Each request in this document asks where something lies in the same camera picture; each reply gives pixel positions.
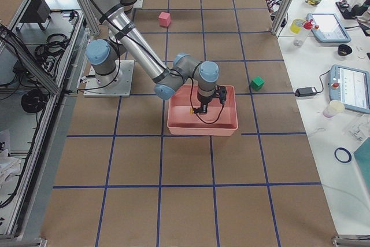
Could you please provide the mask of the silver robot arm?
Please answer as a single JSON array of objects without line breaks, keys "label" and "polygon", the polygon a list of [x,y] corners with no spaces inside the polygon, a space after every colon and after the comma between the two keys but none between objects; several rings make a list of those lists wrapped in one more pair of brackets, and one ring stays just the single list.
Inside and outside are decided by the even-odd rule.
[{"label": "silver robot arm", "polygon": [[198,82],[197,98],[201,103],[195,113],[206,114],[208,104],[218,98],[225,103],[227,91],[217,85],[219,67],[215,62],[201,62],[186,53],[179,53],[173,67],[168,68],[149,46],[127,14],[137,0],[88,0],[95,18],[107,26],[115,42],[120,43],[137,60],[154,82],[154,92],[168,100],[188,79]]}]

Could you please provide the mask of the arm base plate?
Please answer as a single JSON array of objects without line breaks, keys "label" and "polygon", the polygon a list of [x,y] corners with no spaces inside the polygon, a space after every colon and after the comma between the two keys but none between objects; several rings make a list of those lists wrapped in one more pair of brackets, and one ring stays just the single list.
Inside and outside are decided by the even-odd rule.
[{"label": "arm base plate", "polygon": [[83,95],[85,97],[129,97],[131,93],[134,60],[116,60],[114,72],[101,76],[90,66]]}]

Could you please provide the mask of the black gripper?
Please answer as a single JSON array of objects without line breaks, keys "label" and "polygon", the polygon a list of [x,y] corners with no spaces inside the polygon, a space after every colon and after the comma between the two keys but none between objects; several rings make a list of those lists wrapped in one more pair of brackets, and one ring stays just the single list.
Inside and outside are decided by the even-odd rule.
[{"label": "black gripper", "polygon": [[193,112],[195,114],[202,114],[202,112],[208,111],[208,105],[212,101],[212,97],[197,96],[198,101],[200,102],[199,108],[194,108]]}]

